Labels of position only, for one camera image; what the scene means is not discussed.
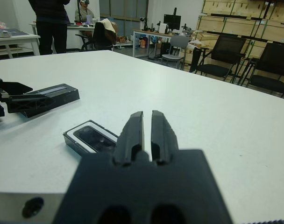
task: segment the screw hole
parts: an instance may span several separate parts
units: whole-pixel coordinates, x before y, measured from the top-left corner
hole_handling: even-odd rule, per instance
[[[36,216],[43,208],[43,205],[44,201],[41,197],[34,197],[28,200],[22,209],[22,216],[24,218],[31,218],[33,216]]]

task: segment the chair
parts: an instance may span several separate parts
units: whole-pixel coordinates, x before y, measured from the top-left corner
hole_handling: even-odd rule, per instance
[[[81,34],[75,34],[76,36],[79,36],[81,37],[82,41],[83,41],[83,45],[81,47],[81,51],[88,51],[88,46],[89,45],[92,45],[92,41],[89,40],[89,37],[88,36],[84,36],[84,35],[81,35]]]
[[[182,64],[182,69],[183,69],[184,63],[185,63],[185,55],[184,56],[178,56],[180,50],[179,50],[178,54],[175,55],[177,49],[174,50],[173,47],[186,49],[186,47],[188,45],[188,42],[189,42],[189,38],[187,36],[179,36],[179,35],[178,36],[173,36],[171,38],[171,41],[170,41],[171,46],[170,46],[169,54],[162,55],[161,64],[163,64],[163,59],[165,59],[167,61],[166,65],[168,64],[168,61],[177,62],[177,64],[176,64],[176,69],[177,69],[179,61],[181,59],[184,59],[183,64]]]
[[[112,50],[113,44],[106,38],[105,27],[101,22],[95,24],[92,43],[95,50]]]
[[[267,43],[262,56],[256,62],[254,61],[254,63],[255,65],[246,87],[248,87],[249,85],[254,85],[282,93],[281,97],[283,97],[284,82],[280,81],[280,78],[284,76],[284,45],[278,43]],[[269,77],[254,75],[255,70],[275,73],[279,75],[279,78],[273,79]]]
[[[201,71],[201,75],[204,72],[206,75],[211,74],[217,77],[224,77],[223,81],[225,81],[228,75],[232,75],[232,68],[234,65],[237,65],[231,80],[231,83],[234,83],[240,60],[244,56],[241,54],[241,50],[245,42],[246,39],[243,38],[220,35],[213,50],[207,53],[200,61],[195,73]],[[204,64],[205,58],[210,54],[212,55],[212,59],[229,63],[231,64],[231,67],[228,69],[215,64]]]

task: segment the white tabletop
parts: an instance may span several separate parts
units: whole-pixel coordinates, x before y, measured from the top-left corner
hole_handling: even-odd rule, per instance
[[[36,23],[30,23],[30,25],[35,28]],[[69,30],[80,30],[80,31],[93,31],[94,27],[83,27],[83,26],[67,26]]]
[[[35,90],[66,83],[81,97],[0,118],[0,191],[65,192],[80,157],[62,133],[90,119],[120,134],[144,111],[150,153],[159,110],[181,149],[204,150],[235,223],[284,219],[284,99],[110,51],[4,60],[0,78]]]
[[[26,40],[26,39],[38,39],[40,36],[34,34],[27,34],[27,35],[19,35],[19,36],[11,36],[11,37],[3,37],[0,38],[0,42],[2,41],[17,41],[17,40]]]

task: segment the monitor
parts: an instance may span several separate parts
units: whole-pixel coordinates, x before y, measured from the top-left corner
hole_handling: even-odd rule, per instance
[[[164,15],[164,23],[168,24],[169,29],[180,29],[180,15]]]

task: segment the bottle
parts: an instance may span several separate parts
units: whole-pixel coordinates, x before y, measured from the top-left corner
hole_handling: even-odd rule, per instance
[[[91,16],[87,15],[87,24],[91,24]]]

